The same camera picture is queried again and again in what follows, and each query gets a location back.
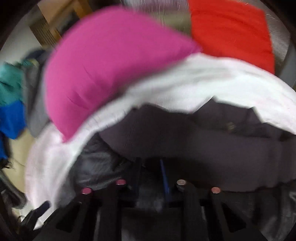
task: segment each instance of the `magenta cushion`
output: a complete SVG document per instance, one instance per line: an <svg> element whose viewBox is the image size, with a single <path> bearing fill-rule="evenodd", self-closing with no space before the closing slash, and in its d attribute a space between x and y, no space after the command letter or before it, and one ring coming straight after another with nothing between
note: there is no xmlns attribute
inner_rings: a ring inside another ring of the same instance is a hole
<svg viewBox="0 0 296 241"><path fill-rule="evenodd" d="M48 61L49 117L67 141L121 86L198 51L192 39L148 16L122 7L100 10L72 27Z"/></svg>

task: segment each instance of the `teal cloth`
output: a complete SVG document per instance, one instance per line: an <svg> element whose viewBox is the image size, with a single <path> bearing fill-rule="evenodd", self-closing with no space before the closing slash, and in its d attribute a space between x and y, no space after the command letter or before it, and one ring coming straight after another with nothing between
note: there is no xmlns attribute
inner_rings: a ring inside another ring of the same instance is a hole
<svg viewBox="0 0 296 241"><path fill-rule="evenodd" d="M15 65L4 63L0 66L0 107L15 101L22 101L22 80L24 72L22 66L30 65L24 61Z"/></svg>

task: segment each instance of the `pile of clothes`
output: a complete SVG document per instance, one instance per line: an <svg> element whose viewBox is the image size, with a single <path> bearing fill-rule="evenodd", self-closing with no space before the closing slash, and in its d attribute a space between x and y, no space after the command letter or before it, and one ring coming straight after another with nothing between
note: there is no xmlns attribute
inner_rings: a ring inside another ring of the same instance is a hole
<svg viewBox="0 0 296 241"><path fill-rule="evenodd" d="M201 1L189 2L194 39L108 7L72 27L49 58L43 53L44 67L26 75L37 86L27 120L36 121L31 129L40 124L26 195L35 208L51 201L43 221L83 187L119 179L137 157L147 163L161 157L197 187L220 187L268 240L285 239L296 213L296 93L273 75L264 13L219 4L210 12ZM261 47L247 45L246 33ZM150 230L142 223L143 236L132 228L161 212L158 181L146 165L139 213L125 216L124 240L177 240L158 232L154 219Z"/></svg>

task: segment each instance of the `red cloth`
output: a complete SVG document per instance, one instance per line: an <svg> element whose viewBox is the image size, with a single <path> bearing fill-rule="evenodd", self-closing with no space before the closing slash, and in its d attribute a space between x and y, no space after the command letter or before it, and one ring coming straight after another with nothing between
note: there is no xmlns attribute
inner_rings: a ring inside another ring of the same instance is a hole
<svg viewBox="0 0 296 241"><path fill-rule="evenodd" d="M188 0L192 36L203 53L244 60L274 74L265 14L233 0Z"/></svg>

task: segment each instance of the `white cloth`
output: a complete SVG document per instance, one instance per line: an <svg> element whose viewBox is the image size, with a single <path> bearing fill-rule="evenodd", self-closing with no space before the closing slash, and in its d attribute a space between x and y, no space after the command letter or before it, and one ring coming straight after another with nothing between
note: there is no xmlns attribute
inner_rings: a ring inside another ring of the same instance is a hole
<svg viewBox="0 0 296 241"><path fill-rule="evenodd" d="M62 143L60 132L49 124L27 160L29 201L36 208L49 200L53 205L49 215L56 208L61 185L88 140L95 132L120 121L132 107L153 103L169 111L189 113L213 96L218 102L255 107L262 122L296 134L296 93L286 83L237 59L193 54L171 69L130 86L121 97L89 117L67 143Z"/></svg>

